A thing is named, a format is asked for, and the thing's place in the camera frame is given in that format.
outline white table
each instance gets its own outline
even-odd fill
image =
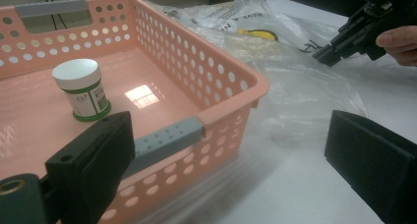
[[[268,3],[274,11],[338,27],[347,21],[288,0]],[[416,69],[389,64],[383,69],[335,66],[334,70],[353,76],[371,120],[417,142]],[[253,117],[261,113],[262,104]],[[236,159],[140,223],[383,223],[326,162],[325,144],[326,138],[317,138],[277,145],[250,121]]]

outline plastic container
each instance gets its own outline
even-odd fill
[[[29,32],[22,17],[87,10],[91,24]],[[74,120],[57,65],[89,58],[112,103],[129,110],[134,137],[185,118],[199,142],[122,181],[100,222],[123,223],[236,154],[267,79],[141,0],[81,0],[0,8],[0,179],[45,175],[43,163],[92,122]]]
[[[73,107],[73,115],[80,121],[95,121],[111,108],[101,85],[101,72],[91,59],[64,62],[52,71],[55,82],[66,93]]]

